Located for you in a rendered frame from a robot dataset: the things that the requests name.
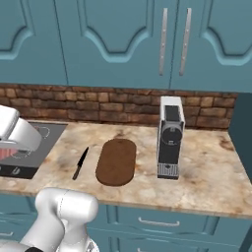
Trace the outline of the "brown oval cutting board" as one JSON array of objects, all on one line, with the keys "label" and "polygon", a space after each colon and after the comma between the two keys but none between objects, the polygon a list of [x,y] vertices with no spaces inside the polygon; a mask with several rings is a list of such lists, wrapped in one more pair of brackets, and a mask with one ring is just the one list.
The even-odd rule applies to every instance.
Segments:
[{"label": "brown oval cutting board", "polygon": [[95,170],[97,180],[106,186],[123,186],[135,173],[137,147],[127,139],[107,141],[101,150]]}]

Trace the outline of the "white and black coffee machine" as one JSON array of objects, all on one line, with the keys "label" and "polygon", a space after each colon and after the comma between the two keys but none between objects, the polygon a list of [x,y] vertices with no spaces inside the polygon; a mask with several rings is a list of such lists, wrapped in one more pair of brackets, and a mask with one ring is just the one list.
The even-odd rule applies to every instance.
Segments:
[{"label": "white and black coffee machine", "polygon": [[185,128],[182,100],[179,96],[162,96],[157,128],[157,177],[177,179],[178,160]]}]

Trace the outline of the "black kitchen knife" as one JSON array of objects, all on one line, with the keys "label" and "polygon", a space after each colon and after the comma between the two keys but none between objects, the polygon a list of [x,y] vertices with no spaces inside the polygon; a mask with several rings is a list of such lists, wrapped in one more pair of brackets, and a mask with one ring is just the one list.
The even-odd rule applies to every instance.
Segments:
[{"label": "black kitchen knife", "polygon": [[88,151],[89,151],[89,147],[87,147],[87,148],[85,149],[85,151],[83,152],[81,158],[79,159],[78,164],[77,164],[77,169],[76,169],[76,171],[75,171],[75,173],[74,173],[74,175],[73,175],[73,177],[72,177],[73,180],[76,180],[76,179],[77,179],[77,177],[78,177],[78,175],[79,175],[79,172],[80,172],[80,170],[81,170],[81,167],[82,167],[82,165],[83,165],[83,162],[84,162],[84,160],[85,160],[85,158],[86,158],[86,155],[87,155]]}]

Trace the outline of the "black hob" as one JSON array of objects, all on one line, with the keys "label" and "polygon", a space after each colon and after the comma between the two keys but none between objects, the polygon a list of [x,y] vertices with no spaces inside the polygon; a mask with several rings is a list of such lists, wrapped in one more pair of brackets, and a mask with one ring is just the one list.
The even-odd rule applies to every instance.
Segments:
[{"label": "black hob", "polygon": [[17,151],[0,160],[0,176],[32,179],[66,128],[66,124],[31,122],[42,140],[35,152]]}]

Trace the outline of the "teal tall cabinet side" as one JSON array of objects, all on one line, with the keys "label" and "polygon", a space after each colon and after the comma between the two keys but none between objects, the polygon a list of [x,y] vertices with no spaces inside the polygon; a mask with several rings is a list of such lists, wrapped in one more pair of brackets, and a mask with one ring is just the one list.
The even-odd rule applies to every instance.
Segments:
[{"label": "teal tall cabinet side", "polygon": [[252,183],[252,94],[239,94],[228,134]]}]

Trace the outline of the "teal drawer front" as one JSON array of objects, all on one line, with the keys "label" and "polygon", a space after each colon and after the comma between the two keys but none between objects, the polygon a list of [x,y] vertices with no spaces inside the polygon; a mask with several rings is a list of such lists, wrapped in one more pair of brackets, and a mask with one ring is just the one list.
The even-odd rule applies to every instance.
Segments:
[{"label": "teal drawer front", "polygon": [[[117,230],[233,245],[238,248],[252,247],[251,219],[231,219],[110,205],[104,207],[104,212],[106,222],[111,228]],[[144,224],[138,221],[138,217],[148,221],[180,221],[180,226],[165,227]]]},{"label": "teal drawer front", "polygon": [[33,222],[35,221],[36,216],[6,216],[0,215],[0,232],[9,233],[14,232],[14,235],[11,237],[0,236],[0,239],[9,239],[20,241],[25,234],[28,232]]},{"label": "teal drawer front", "polygon": [[137,252],[137,248],[148,252],[239,252],[236,246],[162,240],[147,237],[110,237],[109,252]]}]

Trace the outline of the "teal wall cupboard door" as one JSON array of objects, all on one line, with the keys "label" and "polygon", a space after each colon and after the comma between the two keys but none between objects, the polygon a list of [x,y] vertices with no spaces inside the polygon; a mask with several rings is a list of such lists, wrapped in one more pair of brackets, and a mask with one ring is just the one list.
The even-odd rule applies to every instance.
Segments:
[{"label": "teal wall cupboard door", "polygon": [[[191,29],[179,76],[187,8],[192,8]],[[170,87],[252,92],[252,0],[179,0]]]},{"label": "teal wall cupboard door", "polygon": [[[55,0],[68,83],[169,87],[177,0]],[[163,75],[159,49],[168,8]]]},{"label": "teal wall cupboard door", "polygon": [[0,0],[0,83],[67,84],[54,0]]}]

